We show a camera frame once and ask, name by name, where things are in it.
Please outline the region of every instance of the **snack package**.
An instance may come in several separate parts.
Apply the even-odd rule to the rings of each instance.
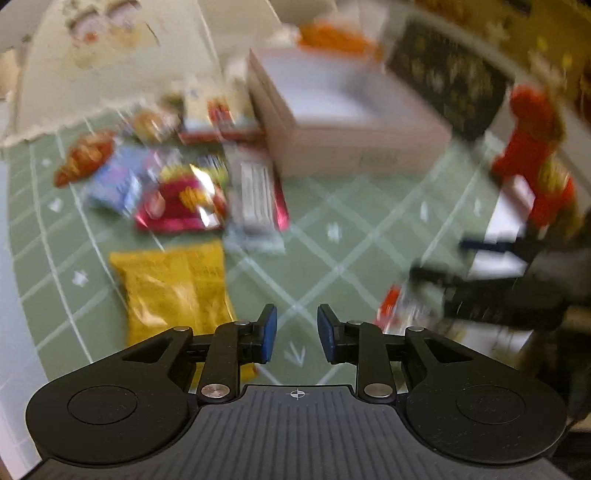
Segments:
[[[162,168],[163,162],[153,150],[118,147],[111,159],[88,182],[84,191],[86,203],[131,215],[143,188],[155,184]]]
[[[153,232],[220,230],[227,215],[222,188],[203,170],[161,179],[146,192],[135,215],[136,225]]]
[[[381,61],[384,49],[379,42],[389,18],[389,8],[378,2],[342,2],[302,25],[299,45]]]
[[[223,151],[219,153],[208,153],[191,159],[191,164],[169,163],[160,172],[160,180],[170,181],[179,177],[192,175],[193,167],[204,171],[220,187],[224,188],[228,185],[229,172]]]
[[[456,323],[439,318],[406,284],[393,285],[390,288],[374,321],[375,325],[389,335],[404,335],[408,327],[419,326],[459,342],[462,329]]]
[[[102,130],[80,137],[70,148],[66,163],[55,173],[53,183],[62,188],[71,181],[85,179],[101,168],[115,149],[115,133]]]
[[[169,138],[180,122],[179,115],[171,108],[154,105],[139,110],[129,124],[141,142],[153,144]]]
[[[428,306],[414,298],[406,286],[392,286],[376,316],[375,324],[384,333],[404,335],[410,326],[433,329],[435,315]]]
[[[289,214],[267,152],[239,146],[225,147],[225,151],[232,188],[224,247],[238,252],[285,252],[281,232],[289,228]]]
[[[103,166],[85,189],[88,205],[105,207],[121,215],[134,211],[141,193],[141,181],[133,171],[110,164]]]
[[[129,346],[176,326],[205,335],[235,320],[219,241],[164,252],[112,253],[109,260],[127,290]],[[241,367],[242,381],[254,376],[252,364]]]
[[[203,83],[185,92],[184,144],[195,142],[255,141],[262,129],[244,84]]]

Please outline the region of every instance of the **yellow snack bag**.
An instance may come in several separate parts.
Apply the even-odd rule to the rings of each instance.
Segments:
[[[220,241],[188,248],[112,253],[128,297],[128,345],[169,328],[188,325],[194,335],[213,333],[235,320],[226,292]],[[196,385],[202,367],[197,366]],[[252,364],[241,367],[241,380],[254,378]]]

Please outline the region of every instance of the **red plush toy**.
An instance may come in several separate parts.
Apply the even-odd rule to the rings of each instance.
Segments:
[[[517,86],[510,100],[517,120],[505,153],[492,166],[503,182],[522,176],[535,195],[528,218],[537,231],[560,225],[559,235],[572,236],[581,225],[573,180],[554,154],[564,140],[564,122],[551,95],[531,86]]]

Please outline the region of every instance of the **blue snack package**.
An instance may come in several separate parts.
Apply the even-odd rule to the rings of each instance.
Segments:
[[[91,206],[101,206],[122,215],[130,215],[139,201],[142,182],[129,168],[107,163],[89,182],[87,201]]]
[[[118,147],[88,182],[85,189],[87,204],[131,215],[144,189],[156,185],[163,167],[179,163],[179,156],[180,152],[172,150],[162,161],[158,153],[149,148]]]
[[[109,164],[126,167],[141,179],[156,179],[163,166],[154,150],[128,145],[118,147]]]

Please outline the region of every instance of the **pink box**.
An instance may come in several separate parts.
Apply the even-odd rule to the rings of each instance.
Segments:
[[[367,60],[251,50],[248,85],[283,177],[425,172],[452,137],[415,91]]]

